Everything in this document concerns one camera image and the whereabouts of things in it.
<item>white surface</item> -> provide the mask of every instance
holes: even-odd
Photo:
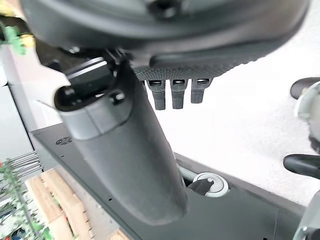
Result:
[[[320,76],[320,1],[314,0],[302,30],[289,43],[256,62],[217,77],[202,104],[191,104],[191,84],[183,110],[157,111],[172,149],[217,171],[307,205],[320,181],[283,167],[288,154],[315,154],[306,123],[294,117],[291,85]]]
[[[65,75],[40,65],[32,48],[26,55],[17,55],[10,47],[4,46],[2,58],[6,59],[3,65],[12,88],[26,96],[25,105],[34,116],[35,125],[28,125],[28,129],[33,131],[61,123],[60,116],[51,107],[54,106],[56,90],[70,84]]]
[[[26,130],[7,86],[0,87],[0,161],[32,152]]]

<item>black plastic bracket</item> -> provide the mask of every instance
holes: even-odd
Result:
[[[152,91],[154,105],[156,110],[166,109],[166,81],[152,80],[146,81],[149,89]]]
[[[213,79],[212,78],[202,78],[202,79],[192,79],[191,86],[191,103],[200,104],[204,99],[205,89],[208,88]]]
[[[171,95],[172,95],[172,108],[173,109],[183,109],[184,108],[184,98],[185,90],[188,86],[188,80],[175,79],[170,80],[171,85]]]

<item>wooden crate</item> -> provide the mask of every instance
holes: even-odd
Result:
[[[43,172],[25,184],[55,239],[72,240],[72,232],[78,240],[94,238],[83,203],[55,169]]]

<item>gray plastic part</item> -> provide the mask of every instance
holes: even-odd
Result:
[[[85,107],[99,131],[97,136],[78,138],[81,132],[87,133],[82,127],[88,123],[78,111],[74,114],[79,124],[70,123],[61,112],[63,122],[97,178],[129,213],[153,226],[176,221],[187,212],[187,196],[175,156],[143,83],[127,63],[120,68],[117,82],[114,90],[125,93],[123,102],[111,107],[106,93]]]
[[[320,228],[320,191],[312,198],[306,208],[293,240],[304,240],[312,231]]]
[[[98,97],[95,102],[79,110],[60,111],[59,114],[75,139],[89,140],[98,137],[129,118],[134,104],[134,87],[132,80],[120,77],[112,89]],[[114,102],[114,95],[122,95],[120,104]]]

